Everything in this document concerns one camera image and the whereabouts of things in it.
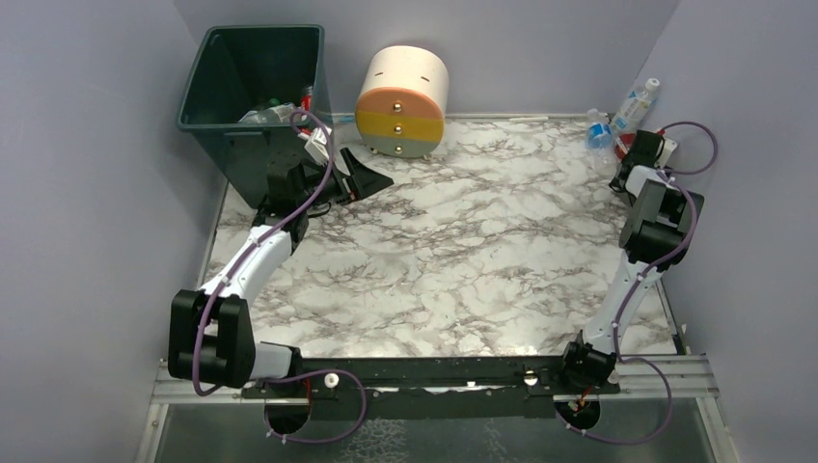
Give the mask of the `blue cap clear bottle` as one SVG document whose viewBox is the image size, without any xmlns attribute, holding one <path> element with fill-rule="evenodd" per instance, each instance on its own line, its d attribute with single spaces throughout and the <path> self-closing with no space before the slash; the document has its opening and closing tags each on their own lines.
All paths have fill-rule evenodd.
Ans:
<svg viewBox="0 0 818 463">
<path fill-rule="evenodd" d="M 586 149 L 597 173 L 612 176 L 617 158 L 614 154 L 614 137 L 607 115 L 596 108 L 586 112 Z"/>
</svg>

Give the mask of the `green label water bottle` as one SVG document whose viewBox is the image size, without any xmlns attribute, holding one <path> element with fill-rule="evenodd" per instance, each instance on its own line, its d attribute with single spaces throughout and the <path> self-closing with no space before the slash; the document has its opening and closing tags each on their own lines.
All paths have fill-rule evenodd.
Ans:
<svg viewBox="0 0 818 463">
<path fill-rule="evenodd" d="M 261 110 L 265 110 L 265 109 L 272 108 L 272 107 L 275 107 L 275 106 L 279 106 L 281 103 L 282 102 L 279 99 L 277 99 L 276 97 L 272 97 L 272 98 L 269 98 L 268 100 L 266 100 L 264 102 L 260 102 L 260 103 L 256 104 L 253 107 L 253 109 L 257 110 L 257 111 L 261 111 Z"/>
</svg>

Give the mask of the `red label clear bottle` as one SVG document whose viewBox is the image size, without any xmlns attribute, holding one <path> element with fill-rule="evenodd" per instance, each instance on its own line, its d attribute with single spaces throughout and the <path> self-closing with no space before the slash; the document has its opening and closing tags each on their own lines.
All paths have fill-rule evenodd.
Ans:
<svg viewBox="0 0 818 463">
<path fill-rule="evenodd" d="M 311 112 L 313 103 L 314 87 L 306 86 L 302 89 L 299 107 L 302 110 Z"/>
</svg>

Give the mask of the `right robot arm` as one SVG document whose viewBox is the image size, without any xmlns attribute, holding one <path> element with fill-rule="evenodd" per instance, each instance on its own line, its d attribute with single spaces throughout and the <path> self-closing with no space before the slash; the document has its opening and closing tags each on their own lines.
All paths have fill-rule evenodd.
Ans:
<svg viewBox="0 0 818 463">
<path fill-rule="evenodd" d="M 634 202 L 622 228 L 621 259 L 600 309 L 568 343 L 560 379 L 583 391 L 604 386 L 620 359 L 626 330 L 649 289 L 685 257 L 704 198 L 679 186 L 658 161 L 667 139 L 662 130 L 639 130 L 610 182 Z"/>
</svg>

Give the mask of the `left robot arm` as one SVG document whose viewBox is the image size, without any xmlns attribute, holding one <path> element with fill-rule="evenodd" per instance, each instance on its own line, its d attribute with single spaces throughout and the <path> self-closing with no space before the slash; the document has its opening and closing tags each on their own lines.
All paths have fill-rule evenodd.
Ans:
<svg viewBox="0 0 818 463">
<path fill-rule="evenodd" d="M 256 341 L 253 303 L 303 241 L 312 206 L 354 203 L 394 183 L 348 149 L 341 150 L 340 159 L 345 172 L 304 152 L 275 154 L 267 167 L 267 194 L 244 244 L 200 288 L 182 289 L 174 296 L 167 368 L 172 377 L 190 381 L 197 395 L 294 375 L 299 349 Z"/>
</svg>

